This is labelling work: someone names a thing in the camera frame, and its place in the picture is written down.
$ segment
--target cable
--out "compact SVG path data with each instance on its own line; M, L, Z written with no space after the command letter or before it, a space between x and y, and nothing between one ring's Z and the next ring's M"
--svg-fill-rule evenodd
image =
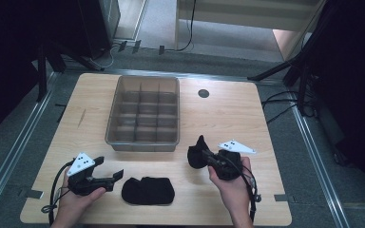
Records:
M66 188L66 187L60 187L58 188L57 190L57 194L63 189L63 188ZM57 208L58 206L56 205L58 200L60 200L64 195L66 195L70 190L67 190L63 195L59 196L58 198L55 199L55 201L51 204L51 205L46 205L44 206L43 208L41 208L41 212L46 214L46 213L50 213L52 212L55 208Z
M285 94L285 93L295 93L295 94L298 94L298 92L296 92L296 91L284 91L284 92L280 92L280 93L274 94L274 95L270 96L269 98L267 98L264 102L261 102L262 103L262 109L264 109L265 108L265 105L267 103L269 103L269 100L271 100L272 98L277 97L277 96L279 96L281 94Z
M282 112L280 112L277 116L275 116L274 118L272 118L271 120L267 121L266 124L270 124L271 122L273 122L274 120L276 120L279 116L283 115L284 113L286 113L288 110L290 110L290 108L296 106L298 104L292 104L290 105L288 108L284 109Z
M97 64L96 62L94 62L91 58L90 58L90 62L95 64L96 66L98 67L101 67L101 68L107 68L107 67L111 67L113 64L114 64L114 56L112 55L111 51L114 49L115 47L112 47L110 50L109 50L109 55L111 56L111 63L107 66L102 66L102 65L99 65Z
M192 8L192 15L191 15L191 30L189 30L189 41L188 43L186 44L185 47L181 48L181 49L177 49L177 50L173 50L173 51L183 51L185 50L186 48L188 48L188 46L191 44L191 41L192 41L192 26L194 24L194 14L195 14L195 6L197 5L197 0L194 0L194 7Z
M256 201L257 202L260 202L260 196L257 196L257 194L258 194L258 187L257 187L257 181L256 181L256 177L254 177L254 174L253 174L253 172L251 172L251 170L249 169L249 168L247 168L247 167L245 167L245 166L243 166L248 172L250 172L250 174L251 174L251 177L250 176L248 176L248 175L246 175L246 174L244 174L245 175L245 177L247 177L247 178L249 178L250 179L250 181L251 181L251 186L253 186L253 188L254 188L254 190L255 190L255 192L254 192L254 195L256 196L256 197L259 197L259 199L256 199Z
M74 162L73 161L70 161L66 164L64 164L64 166L61 167L61 169L58 171L57 175L55 176L55 179L54 179L54 183L52 184L52 188L51 188L51 195L50 195L50 198L49 198L49 205L47 206L44 206L41 211L43 213L46 213L45 211L48 211L48 219L49 219L49 225L52 225L52 223L54 222L54 212L53 212L53 209L55 209L57 206L56 206L56 202L58 201L58 199L60 199L62 196L64 196L66 193L68 193L69 191L65 192L64 195L62 195L61 197L59 197L56 201L54 201L54 194L55 194L55 186L58 182L58 179L60 177L60 175L62 174L62 172L70 165L72 165Z
M185 25L186 25L186 28L188 29L189 33L192 35L192 29L189 28L188 20L185 20ZM192 45L192 48L188 52L191 52L191 50L193 50L195 47L194 43L192 43L192 42L191 42L191 45Z

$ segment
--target clear plastic container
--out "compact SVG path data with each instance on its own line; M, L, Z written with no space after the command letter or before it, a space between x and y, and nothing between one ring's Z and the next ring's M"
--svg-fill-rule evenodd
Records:
M172 152L179 140L179 80L121 76L108 119L106 142L116 151Z

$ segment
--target black cable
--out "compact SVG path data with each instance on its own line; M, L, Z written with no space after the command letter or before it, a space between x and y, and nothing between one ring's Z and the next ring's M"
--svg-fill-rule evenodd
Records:
M298 92L296 92L296 91L283 91L283 92L274 94L274 95L270 96L269 98L267 98L264 102L262 102L262 104L264 104L262 106L262 109L265 107L265 104L268 103L269 100L271 100L272 98L277 97L277 96L279 96L281 94L285 94L285 93L295 93L295 94L298 94Z
M258 197L258 187L257 187L257 181L256 181L256 177L254 177L253 172L251 172L251 170L245 166L243 166L250 174L251 177L249 177L250 179L252 178L254 180L254 196Z
M70 190L67 190L64 194L62 194L58 199L55 200L55 202L53 202L51 205L46 205L43 208L41 208L41 212L46 214L46 213L50 213L52 212L55 208L57 208L57 202L58 200L60 200L64 195L66 195Z
M49 225L52 225L52 223L54 222L54 212L53 212L53 209L55 209L57 206L56 206L56 202L58 201L58 199L54 202L54 195L55 195L55 187L56 187L56 184L57 184L57 182L58 182L58 179L59 179L59 177L61 176L61 174L62 174L62 172L68 167L68 166L70 166L70 165L72 165L73 164L73 162L74 162L74 160L73 161L70 161L70 162L68 162L68 163L66 163L66 164L64 164L64 166L62 166L61 167L61 169L58 171L58 173L57 173L57 175L55 176L55 179L54 179L54 183L52 184L52 188L51 188L51 195L50 195L50 198L49 198L49 205L47 205L47 206L45 206L45 207L43 207L42 209L41 209L41 211L43 212L43 213L46 213L45 211L48 211L48 219L49 219Z
M177 50L174 50L174 49L171 49L173 51L182 51L182 50L185 50L186 48L188 48L188 46L191 44L191 41L192 41L192 25L194 24L194 14L195 14L195 6L197 5L197 0L194 0L194 7L192 8L192 15L191 15L191 30L189 32L189 41L188 43L186 44L185 47L181 48L181 49L177 49Z
M188 48L188 46L191 44L192 42L192 27L193 27L193 24L194 24L194 15L195 15L195 6L197 5L197 0L194 0L194 7L192 8L192 15L191 15L191 26L190 28L188 28L189 30L189 41L188 43L186 44L185 47L183 48L180 48L180 49L165 49L165 51L183 51L185 50L186 48ZM120 46L121 44L118 44L118 43L115 43L114 46L112 46L111 48L114 48L114 47L117 47L117 46ZM156 48L152 48L152 47L139 47L140 49L149 49L149 50L157 50Z
M307 102L307 103L304 104L304 106L311 106L310 104L311 104L310 102ZM275 121L278 117L280 117L281 115L283 115L284 113L286 113L287 111L289 111L292 107L297 106L297 105L298 104L292 104L292 105L290 105L288 108L286 108L283 111L281 111L277 116L275 116L271 120L267 121L266 123L267 124L270 124L271 122ZM314 115L314 112L313 112L313 114L311 114L311 115L305 114L305 116L306 117L314 117L315 115Z

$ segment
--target wooden table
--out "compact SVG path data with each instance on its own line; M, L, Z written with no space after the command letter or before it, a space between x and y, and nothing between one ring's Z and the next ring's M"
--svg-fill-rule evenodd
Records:
M42 199L27 199L21 214L25 223L48 223L40 209L49 202L53 179L66 162L80 152L92 159L105 156L93 177L107 178L121 169L124 177L114 191L94 203L81 222L86 224L231 225L217 187L206 168L191 168L188 146L200 135L214 152L218 144L236 140L254 148L250 155L262 202L257 204L256 225L286 226L292 221L257 88L252 83L180 78L181 136L174 152L120 152L105 142L106 125L119 76L81 75L61 123L41 166L34 190L45 192ZM207 89L208 98L198 95ZM176 196L168 206L132 206L121 198L129 178L170 178Z

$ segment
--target hand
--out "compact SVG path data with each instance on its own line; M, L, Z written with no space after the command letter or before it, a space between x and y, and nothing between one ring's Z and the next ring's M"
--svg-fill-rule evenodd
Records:
M241 158L242 165L251 170L250 159L248 157ZM230 213L233 224L238 227L254 227L253 222L248 214L250 197L247 192L247 185L242 177L234 180L220 180L212 166L208 166L209 179L218 187L221 192L221 199L224 206ZM250 182L251 174L243 168L242 172L247 175L247 180Z
M64 187L62 189L61 194L65 194L67 189L67 175L65 171L64 175L64 182L62 186ZM97 199L99 199L104 193L106 192L106 189L101 187L93 191L87 196L78 196L75 195L72 191L69 191L64 196L61 197L59 201L59 207L58 207L58 214L55 218L54 223L51 227L72 227L75 225L80 217L83 215L85 210Z

